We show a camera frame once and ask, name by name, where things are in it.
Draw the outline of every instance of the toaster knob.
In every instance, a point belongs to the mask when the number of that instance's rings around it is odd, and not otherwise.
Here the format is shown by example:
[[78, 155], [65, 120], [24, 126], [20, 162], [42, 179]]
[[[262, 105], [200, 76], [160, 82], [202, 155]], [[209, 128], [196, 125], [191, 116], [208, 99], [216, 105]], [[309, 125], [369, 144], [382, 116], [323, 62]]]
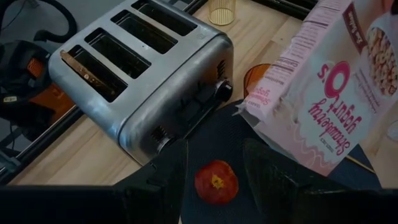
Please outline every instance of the toaster knob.
[[174, 138], [170, 137], [166, 130], [161, 126], [155, 128], [151, 136], [158, 143], [157, 153], [160, 153], [165, 146], [174, 142]]
[[229, 84], [228, 80], [222, 80], [216, 84], [215, 97], [217, 100], [227, 102], [231, 98], [232, 92], [233, 92], [233, 87], [232, 85]]

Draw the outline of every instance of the power cord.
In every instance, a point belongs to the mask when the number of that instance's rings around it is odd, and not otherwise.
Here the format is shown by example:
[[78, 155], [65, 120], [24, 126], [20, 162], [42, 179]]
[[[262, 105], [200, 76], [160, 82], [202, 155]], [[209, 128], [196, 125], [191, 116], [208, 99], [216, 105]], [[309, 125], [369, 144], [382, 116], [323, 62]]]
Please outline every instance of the power cord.
[[14, 150], [14, 146], [15, 146], [15, 135], [14, 135], [14, 130], [12, 130], [12, 123], [10, 122], [10, 134], [12, 136], [12, 146], [11, 146], [11, 150]]
[[27, 0], [24, 0], [24, 2], [22, 3], [21, 8], [20, 8], [19, 11], [18, 11], [18, 13], [14, 16], [14, 18], [13, 18], [6, 26], [4, 26], [4, 27], [1, 29], [1, 31], [7, 29], [7, 28], [17, 19], [17, 17], [19, 16], [19, 14], [20, 14], [20, 13], [22, 12], [22, 10], [24, 9], [26, 2], [27, 2]]

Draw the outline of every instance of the toaster slot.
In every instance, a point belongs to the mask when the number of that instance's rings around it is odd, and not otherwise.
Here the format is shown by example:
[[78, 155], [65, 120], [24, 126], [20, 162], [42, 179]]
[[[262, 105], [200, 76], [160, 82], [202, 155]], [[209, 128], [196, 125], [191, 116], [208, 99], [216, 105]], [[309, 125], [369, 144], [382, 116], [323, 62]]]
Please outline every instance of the toaster slot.
[[138, 78], [150, 66], [150, 62], [102, 28], [98, 28], [88, 35], [85, 41], [131, 78]]
[[123, 10], [111, 20], [161, 54], [177, 44], [176, 39], [127, 10]]
[[137, 1], [131, 7], [137, 9], [181, 36], [189, 34], [197, 27], [196, 24], [187, 21], [173, 12], [164, 10], [160, 6], [148, 0]]
[[62, 60], [108, 102], [114, 101], [126, 88], [117, 75], [106, 68], [83, 47], [77, 45], [60, 53]]

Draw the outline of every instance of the black hose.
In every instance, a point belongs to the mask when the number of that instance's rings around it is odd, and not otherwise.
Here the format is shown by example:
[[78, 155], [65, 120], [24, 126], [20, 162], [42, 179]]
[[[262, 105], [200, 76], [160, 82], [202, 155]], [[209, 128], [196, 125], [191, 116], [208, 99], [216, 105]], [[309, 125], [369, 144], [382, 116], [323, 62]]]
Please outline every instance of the black hose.
[[397, 1], [397, 0], [395, 0], [395, 1], [392, 3], [392, 6], [391, 6], [391, 14], [392, 14], [393, 16], [398, 14], [398, 1]]
[[[6, 13], [7, 8], [17, 0], [2, 0], [0, 1], [0, 24], [2, 24], [4, 15]], [[60, 11], [65, 18], [67, 18], [68, 21], [68, 32], [65, 35], [57, 35], [53, 34], [47, 30], [39, 30], [37, 31], [34, 41], [52, 41], [56, 43], [64, 43], [68, 39], [70, 39], [72, 36], [74, 36], [77, 33], [77, 22], [73, 15], [68, 11], [68, 9], [65, 8], [62, 4], [60, 4], [56, 0], [40, 0], [42, 2], [46, 2], [47, 4], [50, 4], [54, 8], [56, 8], [58, 11]]]

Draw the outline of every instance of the nutrition label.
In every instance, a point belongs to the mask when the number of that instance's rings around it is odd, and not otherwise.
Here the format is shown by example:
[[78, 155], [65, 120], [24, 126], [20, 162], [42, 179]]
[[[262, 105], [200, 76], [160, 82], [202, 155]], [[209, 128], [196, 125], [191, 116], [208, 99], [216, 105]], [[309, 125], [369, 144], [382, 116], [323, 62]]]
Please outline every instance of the nutrition label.
[[320, 1], [315, 6], [293, 37], [290, 46], [272, 64], [254, 91], [245, 99], [251, 114], [257, 117], [261, 114], [263, 118], [275, 106], [303, 61], [327, 32], [328, 26], [341, 15], [343, 4], [346, 4], [346, 1], [329, 0]]

